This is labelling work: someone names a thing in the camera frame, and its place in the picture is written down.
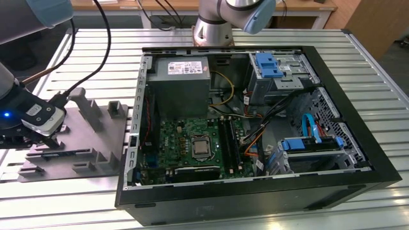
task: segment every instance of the yellow wire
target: yellow wire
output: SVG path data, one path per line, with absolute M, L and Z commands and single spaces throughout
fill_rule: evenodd
M 223 105 L 223 104 L 226 104 L 226 103 L 234 98 L 234 95 L 235 95 L 235 85 L 234 85 L 232 81 L 228 79 L 228 77 L 224 76 L 220 72 L 218 72 L 218 71 L 211 71 L 211 72 L 218 73 L 220 76 L 223 76 L 223 77 L 227 79 L 227 81 L 230 82 L 231 87 L 232 87 L 232 93 L 231 93 L 230 98 L 228 98 L 226 101 L 223 101 L 223 102 L 220 102 L 220 103 L 218 103 L 218 104 L 211 104 L 211 106 L 216 106 L 216 105 Z

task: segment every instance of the floor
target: floor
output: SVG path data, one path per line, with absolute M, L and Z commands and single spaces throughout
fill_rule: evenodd
M 47 68 L 67 29 L 68 24 L 62 24 L 52 30 L 44 30 L 42 32 L 43 38 L 31 42 L 30 46 L 38 58 L 38 65 L 26 71 L 11 70 L 19 79 L 34 75 Z M 409 47 L 402 48 L 399 43 L 395 43 L 379 63 L 407 95 L 409 95 Z
M 409 47 L 402 48 L 399 43 L 395 43 L 379 63 L 409 95 Z

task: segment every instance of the gray power supply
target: gray power supply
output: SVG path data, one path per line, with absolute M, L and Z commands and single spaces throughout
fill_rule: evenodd
M 160 58 L 148 78 L 158 97 L 160 117 L 206 117 L 211 87 L 207 57 Z

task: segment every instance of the wooden desk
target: wooden desk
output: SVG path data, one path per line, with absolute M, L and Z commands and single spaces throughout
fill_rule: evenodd
M 98 7 L 92 0 L 71 0 L 75 11 L 98 11 Z M 102 5 L 107 11 L 132 11 L 139 9 L 136 1 L 119 0 L 116 4 Z
M 176 10 L 198 11 L 199 0 L 168 0 Z M 335 11 L 338 5 L 332 0 L 327 0 L 324 4 L 316 3 L 314 0 L 287 0 L 287 11 Z M 155 0 L 143 0 L 142 2 L 146 10 L 162 11 L 160 5 Z M 166 2 L 163 2 L 167 9 L 171 9 Z M 284 11 L 284 3 L 278 5 L 276 11 Z
M 198 15 L 199 0 L 168 0 L 178 10 L 180 15 Z M 98 8 L 92 0 L 71 0 L 75 15 L 99 15 Z M 171 9 L 166 2 L 162 1 L 164 6 Z M 316 3 L 314 0 L 287 0 L 287 16 L 310 16 L 316 17 L 312 29 L 323 29 L 334 11 L 338 10 L 336 4 L 332 0 L 327 0 L 324 4 Z M 168 15 L 155 0 L 142 0 L 144 9 L 148 16 Z M 136 1 L 119 0 L 116 4 L 103 5 L 107 10 L 107 15 L 138 15 L 142 17 L 144 29 L 151 29 L 151 22 L 146 15 L 140 12 L 139 4 Z M 284 11 L 284 4 L 280 3 L 276 7 L 274 16 L 282 16 Z

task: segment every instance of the ram slot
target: ram slot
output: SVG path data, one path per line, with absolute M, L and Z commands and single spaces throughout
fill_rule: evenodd
M 231 158 L 231 145 L 230 145 L 230 137 L 226 129 L 226 121 L 224 119 L 219 119 L 219 141 L 222 145 L 222 155 L 223 155 L 223 165 L 226 173 L 234 173 L 232 167 L 232 158 Z
M 230 119 L 228 121 L 224 122 L 226 125 L 226 130 L 228 133 L 228 144 L 231 147 L 231 159 L 232 159 L 232 166 L 234 169 L 242 170 L 242 167 L 239 167 L 242 165 L 242 160 L 240 160 L 240 152 L 239 152 L 239 141 L 236 138 L 236 131 L 235 131 L 235 127 L 234 127 L 234 122 Z

